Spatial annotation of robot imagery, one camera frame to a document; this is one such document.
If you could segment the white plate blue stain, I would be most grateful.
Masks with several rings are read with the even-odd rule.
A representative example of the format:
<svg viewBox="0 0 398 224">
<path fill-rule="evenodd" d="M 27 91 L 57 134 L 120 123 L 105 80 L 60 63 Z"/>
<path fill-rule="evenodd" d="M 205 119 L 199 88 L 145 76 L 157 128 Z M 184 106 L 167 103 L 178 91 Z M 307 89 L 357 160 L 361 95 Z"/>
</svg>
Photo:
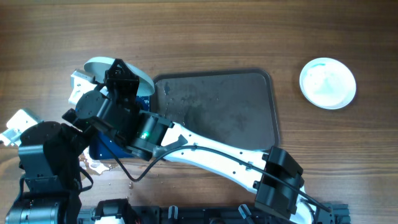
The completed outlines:
<svg viewBox="0 0 398 224">
<path fill-rule="evenodd" d="M 351 70 L 333 58 L 315 58 L 300 72 L 299 86 L 304 97 L 325 110 L 348 106 L 356 95 L 356 80 Z"/>
</svg>

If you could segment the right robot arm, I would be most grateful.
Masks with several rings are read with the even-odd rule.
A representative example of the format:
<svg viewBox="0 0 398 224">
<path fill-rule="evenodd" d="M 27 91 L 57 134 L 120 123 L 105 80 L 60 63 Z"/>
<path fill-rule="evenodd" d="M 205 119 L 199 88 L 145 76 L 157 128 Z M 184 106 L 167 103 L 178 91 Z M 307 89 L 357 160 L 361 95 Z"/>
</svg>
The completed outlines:
<svg viewBox="0 0 398 224">
<path fill-rule="evenodd" d="M 154 164 L 165 159 L 226 177 L 255 194 L 256 208 L 293 223 L 313 223 L 303 170 L 279 147 L 246 150 L 208 139 L 159 114 L 140 109 L 154 82 L 142 70 L 109 57 L 94 57 L 71 76 L 69 102 L 78 119 L 93 124 L 100 142 Z"/>
</svg>

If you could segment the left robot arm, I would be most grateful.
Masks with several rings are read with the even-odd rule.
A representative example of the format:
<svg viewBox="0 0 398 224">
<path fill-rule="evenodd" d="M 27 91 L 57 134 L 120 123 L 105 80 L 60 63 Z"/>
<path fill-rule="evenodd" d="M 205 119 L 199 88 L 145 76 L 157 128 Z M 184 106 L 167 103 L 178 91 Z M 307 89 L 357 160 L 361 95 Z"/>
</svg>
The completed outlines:
<svg viewBox="0 0 398 224">
<path fill-rule="evenodd" d="M 137 214 L 127 199 L 100 201 L 95 208 L 83 209 L 79 156 L 89 137 L 80 132 L 86 123 L 70 109 L 63 118 L 77 128 L 54 121 L 42 121 L 27 109 L 20 109 L 1 134 L 5 145 L 17 145 L 19 193 L 6 215 L 6 223 L 136 223 Z"/>
</svg>

